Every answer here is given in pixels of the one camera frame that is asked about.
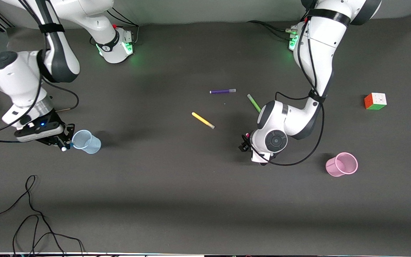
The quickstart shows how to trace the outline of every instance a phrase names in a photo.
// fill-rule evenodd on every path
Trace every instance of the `green marker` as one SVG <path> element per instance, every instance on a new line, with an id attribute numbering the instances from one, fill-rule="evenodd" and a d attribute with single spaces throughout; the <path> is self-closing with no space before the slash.
<path id="1" fill-rule="evenodd" d="M 256 103 L 256 101 L 253 99 L 252 96 L 250 96 L 250 94 L 247 95 L 248 99 L 250 99 L 251 103 L 253 104 L 253 106 L 256 108 L 256 110 L 258 112 L 261 112 L 261 108 L 259 108 L 258 104 Z"/>

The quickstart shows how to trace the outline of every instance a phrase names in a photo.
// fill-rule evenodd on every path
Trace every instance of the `yellow marker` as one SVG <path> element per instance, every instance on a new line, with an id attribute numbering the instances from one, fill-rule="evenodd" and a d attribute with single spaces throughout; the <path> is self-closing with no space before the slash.
<path id="1" fill-rule="evenodd" d="M 200 120 L 202 123 L 204 123 L 205 125 L 209 126 L 211 129 L 214 129 L 215 126 L 212 125 L 212 123 L 208 122 L 207 120 L 205 120 L 204 118 L 202 118 L 201 116 L 199 116 L 198 114 L 196 114 L 195 112 L 192 112 L 191 115 L 193 115 L 196 119 Z"/>

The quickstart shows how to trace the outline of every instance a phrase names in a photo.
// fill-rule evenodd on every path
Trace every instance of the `table surface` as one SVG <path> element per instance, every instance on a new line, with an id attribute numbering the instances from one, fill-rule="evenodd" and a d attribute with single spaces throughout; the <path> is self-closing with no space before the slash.
<path id="1" fill-rule="evenodd" d="M 323 139 L 294 167 L 260 166 L 238 150 L 241 134 L 256 129 L 248 93 L 263 106 L 276 91 L 309 91 L 286 42 L 264 27 L 143 26 L 135 54 L 117 65 L 98 55 L 86 31 L 66 36 L 81 72 L 62 86 L 78 93 L 80 105 L 60 115 L 103 147 L 88 155 L 0 143 L 0 211 L 36 174 L 34 206 L 88 252 L 411 256 L 411 16 L 349 28 L 334 58 Z M 38 31 L 10 34 L 9 49 L 41 48 Z M 73 104 L 67 93 L 46 88 L 58 108 Z M 209 94 L 227 88 L 237 93 Z M 371 92 L 385 93 L 388 106 L 364 109 Z M 10 104 L 0 93 L 0 117 Z M 276 161 L 306 156 L 319 128 L 289 139 Z M 325 173 L 326 160 L 340 152 L 358 159 L 352 176 Z M 0 216 L 0 252 L 11 251 L 16 228 L 31 213 L 24 199 Z M 22 251 L 29 252 L 34 223 L 20 231 Z M 75 241 L 60 243 L 79 251 Z M 52 238 L 39 249 L 58 252 Z"/>

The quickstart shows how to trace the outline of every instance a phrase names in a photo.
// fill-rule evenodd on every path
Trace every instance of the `cube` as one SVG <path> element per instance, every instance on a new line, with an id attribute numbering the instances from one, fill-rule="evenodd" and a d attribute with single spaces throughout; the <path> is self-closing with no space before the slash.
<path id="1" fill-rule="evenodd" d="M 364 98 L 364 105 L 368 110 L 379 110 L 386 106 L 386 95 L 384 93 L 371 93 Z"/>

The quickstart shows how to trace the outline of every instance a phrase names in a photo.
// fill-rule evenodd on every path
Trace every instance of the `plastic cup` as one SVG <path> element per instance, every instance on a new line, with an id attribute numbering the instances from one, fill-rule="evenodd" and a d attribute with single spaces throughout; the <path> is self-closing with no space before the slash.
<path id="1" fill-rule="evenodd" d="M 326 162 L 326 171 L 333 177 L 353 174 L 357 170 L 357 160 L 350 153 L 339 153 Z"/>
<path id="2" fill-rule="evenodd" d="M 84 150 L 89 154 L 96 153 L 101 148 L 101 140 L 93 136 L 88 130 L 80 130 L 72 137 L 75 149 Z"/>

